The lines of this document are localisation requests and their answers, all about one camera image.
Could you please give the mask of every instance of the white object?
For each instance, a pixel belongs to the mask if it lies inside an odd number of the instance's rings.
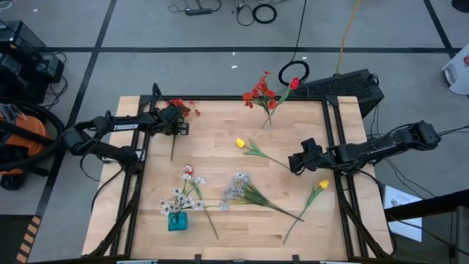
[[[415,197],[412,194],[405,193],[390,186],[385,187],[384,195],[384,208],[392,208],[399,205],[406,205],[412,202],[421,201],[421,198]],[[422,227],[422,218],[408,219],[403,222]],[[417,227],[411,227],[398,221],[389,222],[389,228],[392,233],[410,238],[414,241],[422,242],[422,230]]]
[[[458,95],[469,95],[469,44],[442,69],[449,89]]]

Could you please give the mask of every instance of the wooden tabletop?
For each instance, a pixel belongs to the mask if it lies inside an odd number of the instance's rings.
[[[121,97],[117,116],[134,115],[139,97]],[[253,139],[267,155],[288,164],[288,155],[302,152],[300,143],[313,137],[323,149],[328,146],[322,105],[313,101],[287,101],[277,109],[272,128],[261,130],[265,114],[260,107],[249,109],[242,101],[195,101],[187,121],[189,136],[178,136],[174,159],[170,161],[172,136],[156,135],[150,139],[139,214],[133,238],[132,258],[193,259],[201,254],[206,260],[346,260],[339,205],[333,173],[327,169],[305,171],[300,177],[266,158],[243,155],[236,138]],[[339,108],[347,142],[366,141],[356,98],[339,98]],[[333,109],[329,108],[336,133]],[[113,133],[110,143],[130,145],[132,132]],[[182,166],[190,164],[194,175],[204,177],[201,186],[206,205],[218,205],[223,190],[235,172],[245,172],[252,183],[271,202],[299,215],[312,186],[329,179],[323,191],[298,222],[285,245],[284,236],[294,219],[256,205],[232,205],[228,211],[208,208],[218,231],[213,234],[203,210],[188,211],[188,229],[168,231],[168,216],[160,213],[160,199],[171,197],[171,188],[182,187]],[[105,164],[101,184],[119,170],[117,164]],[[363,170],[374,175],[372,166]],[[106,186],[96,199],[83,253],[92,251],[116,220],[124,176]],[[355,176],[355,187],[364,225],[385,251],[392,251],[383,205],[376,183],[364,175]],[[359,256],[356,231],[350,222],[355,255]],[[123,252],[127,227],[122,228],[119,252]]]

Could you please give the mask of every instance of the blue vase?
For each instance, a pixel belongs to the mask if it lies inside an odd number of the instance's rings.
[[[168,230],[169,231],[181,231],[188,228],[188,214],[186,212],[170,213],[168,216]]]

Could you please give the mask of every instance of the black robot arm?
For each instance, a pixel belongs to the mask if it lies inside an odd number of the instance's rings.
[[[420,121],[400,125],[377,139],[361,144],[340,144],[329,147],[325,153],[313,138],[301,142],[302,153],[288,157],[290,171],[296,175],[304,169],[332,169],[350,172],[363,168],[367,163],[377,163],[382,159],[408,150],[433,150],[441,138],[433,125]]]
[[[165,109],[156,109],[140,113],[135,117],[113,117],[107,111],[104,117],[96,117],[88,122],[80,122],[68,128],[62,134],[72,155],[94,154],[100,158],[111,158],[119,162],[122,168],[131,174],[139,170],[139,157],[130,146],[115,147],[100,140],[107,133],[117,131],[142,131],[154,136],[188,135],[189,124],[184,122],[183,112],[188,109],[170,104]],[[94,131],[93,136],[85,130]]]

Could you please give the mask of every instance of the yellow flower head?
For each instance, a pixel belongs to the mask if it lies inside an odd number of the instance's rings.
[[[244,142],[244,140],[242,140],[242,139],[236,139],[236,145],[239,148],[244,148],[244,146],[246,146],[246,142]]]
[[[320,188],[326,189],[329,187],[329,180],[321,180],[320,181]]]

